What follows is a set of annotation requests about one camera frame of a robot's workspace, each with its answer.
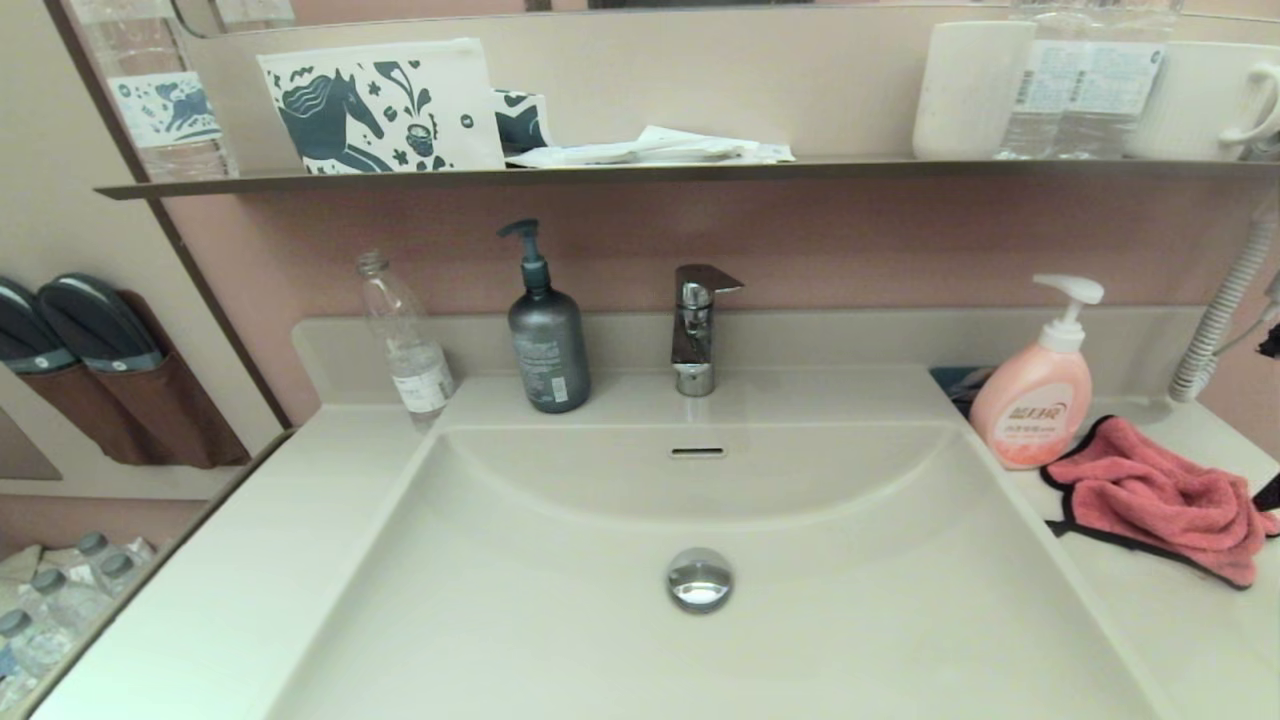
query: pink soap bottle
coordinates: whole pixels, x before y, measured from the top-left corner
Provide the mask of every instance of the pink soap bottle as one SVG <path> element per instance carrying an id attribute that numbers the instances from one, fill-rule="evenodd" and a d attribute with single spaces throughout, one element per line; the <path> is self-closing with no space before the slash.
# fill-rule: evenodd
<path id="1" fill-rule="evenodd" d="M 1093 401 L 1093 378 L 1080 346 L 1076 319 L 1084 305 L 1102 301 L 1102 286 L 1071 275 L 1036 275 L 1061 290 L 1071 305 L 1047 323 L 1039 340 L 1001 365 L 973 402 L 969 423 L 1000 464 L 1010 470 L 1047 465 L 1070 447 Z"/>

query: faucet handle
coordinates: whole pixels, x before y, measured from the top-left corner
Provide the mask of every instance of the faucet handle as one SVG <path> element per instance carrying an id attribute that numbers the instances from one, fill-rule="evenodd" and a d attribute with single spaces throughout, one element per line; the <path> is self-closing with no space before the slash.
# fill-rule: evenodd
<path id="1" fill-rule="evenodd" d="M 742 281 L 714 265 L 681 265 L 676 268 L 676 305 L 687 310 L 712 306 L 721 292 L 742 290 Z"/>

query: sink drain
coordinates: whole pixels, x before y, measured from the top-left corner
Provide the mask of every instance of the sink drain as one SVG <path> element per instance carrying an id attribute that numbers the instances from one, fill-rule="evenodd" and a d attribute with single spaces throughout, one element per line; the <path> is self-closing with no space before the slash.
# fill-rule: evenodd
<path id="1" fill-rule="evenodd" d="M 733 571 L 724 556 L 694 547 L 676 556 L 667 568 L 667 589 L 676 607 L 695 615 L 714 612 L 728 602 Z"/>

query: pink towel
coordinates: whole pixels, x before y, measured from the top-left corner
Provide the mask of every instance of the pink towel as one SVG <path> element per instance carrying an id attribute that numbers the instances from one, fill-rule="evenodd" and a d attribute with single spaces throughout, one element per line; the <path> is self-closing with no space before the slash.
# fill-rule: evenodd
<path id="1" fill-rule="evenodd" d="M 1066 520 L 1051 523 L 1178 560 L 1236 589 L 1253 584 L 1253 556 L 1280 519 L 1249 498 L 1244 478 L 1201 468 L 1160 447 L 1124 418 L 1098 420 L 1089 436 L 1041 470 L 1061 489 Z"/>

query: metal shelf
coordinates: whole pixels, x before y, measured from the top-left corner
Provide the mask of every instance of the metal shelf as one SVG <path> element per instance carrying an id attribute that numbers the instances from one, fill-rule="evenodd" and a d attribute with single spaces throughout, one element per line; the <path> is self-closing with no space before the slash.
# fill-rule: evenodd
<path id="1" fill-rule="evenodd" d="M 1178 177 L 1274 178 L 1280 163 L 1202 163 L 1166 160 L 1029 160 L 936 163 L 904 158 L 806 158 L 776 165 L 612 165 L 553 170 L 451 170 L 352 176 L 282 174 L 227 179 L 122 184 L 96 188 L 113 200 L 247 195 L 294 191 L 389 188 L 512 187 L 536 184 L 787 181 L 928 177 Z"/>

